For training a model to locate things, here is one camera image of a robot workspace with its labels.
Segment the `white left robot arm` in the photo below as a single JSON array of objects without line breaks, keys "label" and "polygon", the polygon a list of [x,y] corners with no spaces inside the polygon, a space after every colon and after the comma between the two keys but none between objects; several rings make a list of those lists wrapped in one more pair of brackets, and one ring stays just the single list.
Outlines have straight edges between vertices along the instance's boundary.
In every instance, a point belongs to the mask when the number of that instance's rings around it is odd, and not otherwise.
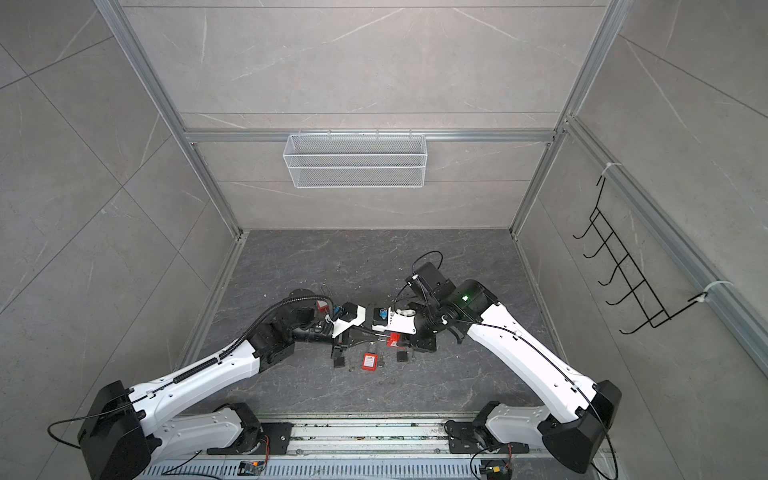
[{"label": "white left robot arm", "polygon": [[366,320],[364,307],[341,306],[295,290],[261,313],[234,341],[193,364],[126,387],[115,381],[96,395],[73,448],[92,479],[134,479],[154,463],[190,453],[248,454],[270,450],[271,439],[245,403],[208,414],[187,409],[292,355],[299,341],[334,343]]}]

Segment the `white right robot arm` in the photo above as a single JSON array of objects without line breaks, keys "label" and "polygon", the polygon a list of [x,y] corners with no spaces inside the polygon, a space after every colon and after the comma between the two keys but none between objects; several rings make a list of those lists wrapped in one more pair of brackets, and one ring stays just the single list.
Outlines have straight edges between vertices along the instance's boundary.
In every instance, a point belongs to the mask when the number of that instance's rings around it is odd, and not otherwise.
[{"label": "white right robot arm", "polygon": [[472,435],[484,452],[509,444],[544,448],[569,470],[584,474],[602,445],[611,443],[622,393],[609,380],[593,381],[530,334],[498,297],[477,280],[460,285],[426,262],[405,281],[414,300],[383,314],[391,331],[407,336],[418,351],[433,352],[436,337],[451,332],[494,354],[537,395],[542,405],[525,413],[499,401],[475,417]]}]

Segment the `red long-shackle padlock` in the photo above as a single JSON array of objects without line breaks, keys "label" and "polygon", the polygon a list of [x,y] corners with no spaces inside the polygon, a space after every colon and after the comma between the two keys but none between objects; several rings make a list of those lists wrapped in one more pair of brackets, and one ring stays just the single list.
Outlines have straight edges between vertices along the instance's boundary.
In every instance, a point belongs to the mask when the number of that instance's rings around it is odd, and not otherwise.
[{"label": "red long-shackle padlock", "polygon": [[364,371],[374,372],[377,370],[378,364],[378,347],[375,343],[370,343],[366,352],[363,354],[361,369]]}]

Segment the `small red padlock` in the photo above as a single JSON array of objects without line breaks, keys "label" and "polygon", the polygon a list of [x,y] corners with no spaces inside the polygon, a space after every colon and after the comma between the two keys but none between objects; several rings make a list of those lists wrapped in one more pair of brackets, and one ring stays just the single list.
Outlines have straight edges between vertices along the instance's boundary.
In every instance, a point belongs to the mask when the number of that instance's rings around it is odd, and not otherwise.
[{"label": "small red padlock", "polygon": [[375,337],[375,344],[378,348],[391,347],[398,348],[401,340],[401,334],[396,332],[390,332],[385,334],[377,334]]}]

